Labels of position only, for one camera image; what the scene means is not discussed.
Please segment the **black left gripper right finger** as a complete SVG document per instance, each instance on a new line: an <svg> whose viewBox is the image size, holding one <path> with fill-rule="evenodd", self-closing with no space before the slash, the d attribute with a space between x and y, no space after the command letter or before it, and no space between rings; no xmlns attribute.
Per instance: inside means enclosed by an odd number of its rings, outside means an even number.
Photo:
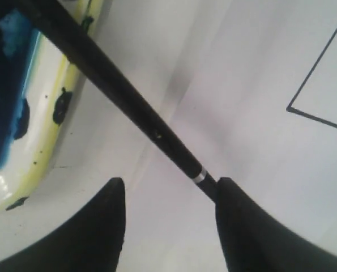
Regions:
<svg viewBox="0 0 337 272"><path fill-rule="evenodd" d="M216 225L229 271L337 271L337 256L279 223L228 177L217 182Z"/></svg>

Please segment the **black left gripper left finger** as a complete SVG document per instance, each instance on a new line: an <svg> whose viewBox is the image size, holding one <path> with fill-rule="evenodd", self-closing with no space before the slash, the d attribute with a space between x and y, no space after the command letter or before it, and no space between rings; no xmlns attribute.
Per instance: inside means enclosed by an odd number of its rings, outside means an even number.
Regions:
<svg viewBox="0 0 337 272"><path fill-rule="evenodd" d="M116 271L125 231L125 184L114 177L63 225L0 261L0 271Z"/></svg>

